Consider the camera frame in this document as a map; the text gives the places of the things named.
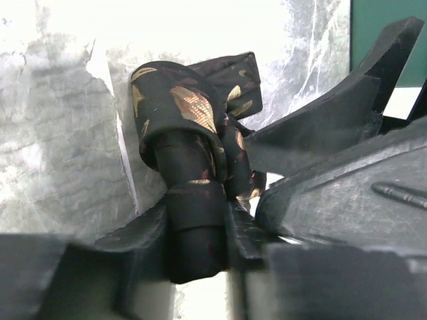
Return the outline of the dark floral patterned tie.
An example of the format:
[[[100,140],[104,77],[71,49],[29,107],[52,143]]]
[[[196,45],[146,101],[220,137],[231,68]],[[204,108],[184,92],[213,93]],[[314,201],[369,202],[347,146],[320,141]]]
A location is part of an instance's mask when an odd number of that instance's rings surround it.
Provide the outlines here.
[[[183,284],[228,268],[230,203],[250,209],[266,175],[250,167],[240,120],[262,110],[252,52],[192,65],[151,61],[130,77],[142,161],[163,179],[167,272]]]

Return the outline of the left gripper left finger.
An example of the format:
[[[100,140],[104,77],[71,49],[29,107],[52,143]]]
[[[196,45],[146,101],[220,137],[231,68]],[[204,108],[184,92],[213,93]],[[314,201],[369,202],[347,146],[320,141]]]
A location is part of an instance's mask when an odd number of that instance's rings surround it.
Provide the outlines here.
[[[2,319],[171,319],[163,202],[90,245],[1,235]]]

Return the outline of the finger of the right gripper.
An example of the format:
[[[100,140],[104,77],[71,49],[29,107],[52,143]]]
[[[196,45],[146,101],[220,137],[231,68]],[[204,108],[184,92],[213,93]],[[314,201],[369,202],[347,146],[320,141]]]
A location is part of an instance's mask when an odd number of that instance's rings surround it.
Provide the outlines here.
[[[258,223],[280,235],[426,246],[426,121],[367,140],[261,197]]]
[[[352,70],[322,96],[247,137],[252,169],[292,176],[374,137],[397,82]]]

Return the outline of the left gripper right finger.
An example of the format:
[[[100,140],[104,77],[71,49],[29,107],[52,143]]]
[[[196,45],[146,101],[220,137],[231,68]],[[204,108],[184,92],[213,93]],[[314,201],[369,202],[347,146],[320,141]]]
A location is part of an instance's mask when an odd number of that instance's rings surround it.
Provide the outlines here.
[[[313,238],[286,242],[233,201],[226,214],[234,319],[425,319],[426,253]]]

